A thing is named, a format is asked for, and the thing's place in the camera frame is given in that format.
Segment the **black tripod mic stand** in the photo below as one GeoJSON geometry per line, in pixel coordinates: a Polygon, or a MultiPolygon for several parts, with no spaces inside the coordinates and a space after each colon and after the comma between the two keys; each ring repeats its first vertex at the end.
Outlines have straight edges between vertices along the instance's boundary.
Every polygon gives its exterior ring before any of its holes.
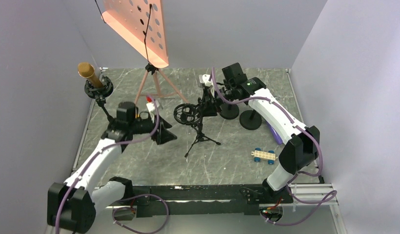
{"type": "Polygon", "coordinates": [[[196,137],[194,142],[191,144],[190,148],[187,150],[184,158],[187,160],[189,153],[193,146],[200,142],[211,141],[216,145],[221,145],[220,142],[211,139],[210,137],[206,136],[203,130],[203,106],[198,104],[192,103],[183,103],[178,105],[173,112],[174,119],[181,125],[190,126],[196,132],[196,137]]]}

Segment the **purple microphone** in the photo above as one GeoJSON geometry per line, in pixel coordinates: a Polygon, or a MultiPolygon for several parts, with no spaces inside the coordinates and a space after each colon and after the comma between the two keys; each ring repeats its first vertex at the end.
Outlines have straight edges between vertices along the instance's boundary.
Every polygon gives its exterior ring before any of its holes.
{"type": "Polygon", "coordinates": [[[271,132],[271,134],[272,134],[272,136],[273,136],[275,142],[276,142],[278,145],[282,145],[282,144],[283,144],[283,141],[282,141],[281,137],[279,136],[279,134],[278,134],[278,133],[275,131],[275,129],[269,124],[269,122],[267,122],[267,125],[268,125],[268,127],[269,127],[269,130],[270,130],[270,132],[271,132]]]}

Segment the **black round-base stand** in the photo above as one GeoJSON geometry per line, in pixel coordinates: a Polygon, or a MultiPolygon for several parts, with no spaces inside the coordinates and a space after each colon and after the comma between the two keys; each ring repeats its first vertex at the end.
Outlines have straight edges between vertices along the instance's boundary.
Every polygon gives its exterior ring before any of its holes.
{"type": "Polygon", "coordinates": [[[219,115],[227,120],[232,120],[235,119],[239,116],[240,110],[238,105],[234,104],[227,104],[224,103],[220,106],[220,112],[219,115]]]}
{"type": "Polygon", "coordinates": [[[240,114],[240,125],[247,130],[256,130],[262,124],[262,118],[256,110],[246,110],[240,114]]]}

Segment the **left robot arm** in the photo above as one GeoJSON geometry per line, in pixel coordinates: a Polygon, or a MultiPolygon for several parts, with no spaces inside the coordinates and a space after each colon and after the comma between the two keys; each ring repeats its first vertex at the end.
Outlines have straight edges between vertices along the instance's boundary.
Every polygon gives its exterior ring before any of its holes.
{"type": "Polygon", "coordinates": [[[159,113],[161,104],[149,99],[147,118],[141,118],[133,102],[122,102],[117,114],[103,132],[95,150],[88,159],[63,183],[53,183],[47,192],[47,224],[56,234],[61,229],[84,234],[92,227],[96,216],[113,203],[125,205],[151,194],[135,194],[130,179],[115,176],[104,186],[98,181],[108,167],[125,151],[128,145],[151,138],[158,145],[177,139],[169,131],[171,124],[159,113]]]}

